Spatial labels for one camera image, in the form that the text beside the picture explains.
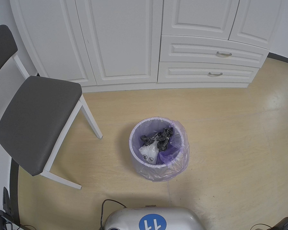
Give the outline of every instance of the gray cushioned seat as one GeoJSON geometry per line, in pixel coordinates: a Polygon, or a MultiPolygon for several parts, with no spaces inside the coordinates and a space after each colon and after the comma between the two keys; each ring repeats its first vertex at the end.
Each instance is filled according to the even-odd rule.
{"type": "Polygon", "coordinates": [[[30,76],[0,120],[0,144],[28,173],[40,174],[81,94],[78,83],[30,76]]]}

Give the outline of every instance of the wooden floor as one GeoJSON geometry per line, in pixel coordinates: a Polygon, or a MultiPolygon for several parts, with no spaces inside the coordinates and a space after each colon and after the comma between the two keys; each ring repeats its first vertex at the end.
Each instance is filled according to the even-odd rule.
{"type": "MultiPolygon", "coordinates": [[[[22,224],[37,230],[97,230],[107,198],[127,207],[184,206],[207,230],[249,230],[288,217],[288,63],[267,59],[246,89],[129,90],[84,97],[104,137],[99,140],[79,113],[51,169],[82,189],[20,168],[22,224]],[[188,133],[189,166],[169,182],[142,178],[130,161],[131,130],[153,116],[178,120],[188,133]]],[[[119,208],[106,203],[105,219],[119,208]]]]}

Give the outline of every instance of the blue circular logo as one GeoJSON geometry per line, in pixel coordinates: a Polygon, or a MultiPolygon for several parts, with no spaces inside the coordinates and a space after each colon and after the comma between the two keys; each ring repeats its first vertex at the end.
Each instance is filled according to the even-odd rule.
{"type": "Polygon", "coordinates": [[[166,220],[157,214],[143,216],[139,222],[140,230],[165,230],[166,220]]]}

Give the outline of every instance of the chair leg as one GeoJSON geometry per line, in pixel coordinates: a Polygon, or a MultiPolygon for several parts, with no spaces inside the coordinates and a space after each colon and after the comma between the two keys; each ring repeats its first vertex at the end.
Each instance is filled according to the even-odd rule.
{"type": "Polygon", "coordinates": [[[80,102],[82,104],[81,111],[85,115],[86,119],[88,120],[88,122],[89,122],[90,126],[92,127],[93,131],[95,132],[96,136],[99,139],[101,139],[103,137],[103,134],[101,133],[95,119],[93,118],[93,115],[92,115],[90,109],[88,108],[88,105],[87,105],[83,95],[81,95],[81,97],[80,97],[80,102]]]}
{"type": "Polygon", "coordinates": [[[46,170],[43,170],[40,175],[42,175],[42,176],[44,176],[44,177],[47,177],[47,178],[49,178],[49,179],[52,179],[52,180],[54,180],[54,181],[56,181],[56,182],[62,183],[62,184],[64,184],[64,185],[74,187],[74,188],[76,188],[76,189],[81,189],[81,187],[82,187],[82,186],[79,185],[79,184],[70,182],[70,181],[68,181],[68,180],[66,180],[66,179],[64,179],[64,178],[62,178],[62,177],[59,177],[59,176],[57,176],[57,175],[55,175],[55,174],[53,174],[53,173],[50,173],[49,171],[46,171],[46,170]]]}

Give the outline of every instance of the drawer handle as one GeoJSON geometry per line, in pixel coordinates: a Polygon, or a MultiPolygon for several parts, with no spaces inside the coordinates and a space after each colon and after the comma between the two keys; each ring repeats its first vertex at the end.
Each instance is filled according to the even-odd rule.
{"type": "Polygon", "coordinates": [[[224,54],[224,53],[220,53],[219,51],[217,52],[217,54],[220,56],[232,56],[232,53],[224,54]]]}
{"type": "Polygon", "coordinates": [[[213,73],[208,73],[208,75],[212,75],[212,76],[220,76],[220,75],[223,75],[223,72],[221,72],[220,74],[213,74],[213,73]]]}

